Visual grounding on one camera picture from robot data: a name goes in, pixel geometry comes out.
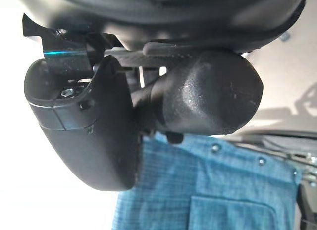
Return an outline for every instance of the bolt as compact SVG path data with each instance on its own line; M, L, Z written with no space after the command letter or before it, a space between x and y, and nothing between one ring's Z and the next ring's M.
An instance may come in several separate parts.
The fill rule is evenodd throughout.
M67 33L67 30L65 30L65 29L58 29L58 30L56 31L56 34L57 34L57 35L62 35L62 34L65 34L65 33Z
M217 153L218 151L221 150L221 146L219 144L213 144L211 147L212 152Z
M266 160L262 157L259 158L259 165L263 166L266 163Z
M69 89L65 89L62 91L61 95L65 98L68 98L70 96L74 95L74 89L73 88L69 88Z

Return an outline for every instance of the blue checked fabric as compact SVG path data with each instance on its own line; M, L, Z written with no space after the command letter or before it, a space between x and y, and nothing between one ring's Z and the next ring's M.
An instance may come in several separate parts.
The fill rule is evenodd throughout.
M221 139L169 145L158 134L145 140L138 184L119 194L112 230L292 230L300 180L292 165Z

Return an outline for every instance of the black plastic cover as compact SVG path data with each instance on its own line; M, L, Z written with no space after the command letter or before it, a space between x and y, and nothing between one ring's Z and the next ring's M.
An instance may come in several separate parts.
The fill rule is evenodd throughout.
M263 84L252 65L229 51L208 51L183 61L132 93L144 130L230 134L257 111Z
M115 34L129 50L147 42L259 48L290 28L305 0L21 0L53 29Z
M98 190L127 190L137 178L140 143L120 70L118 61L107 56L90 83L70 98L60 95L72 84L50 72L44 60L35 62L25 78L25 96L56 152Z

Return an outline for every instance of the white background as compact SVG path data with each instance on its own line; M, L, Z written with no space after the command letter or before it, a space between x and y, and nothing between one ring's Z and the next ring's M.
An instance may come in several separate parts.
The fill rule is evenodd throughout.
M27 104L23 82L42 47L22 35L23 7L0 0L0 230L109 230L116 193L64 165Z

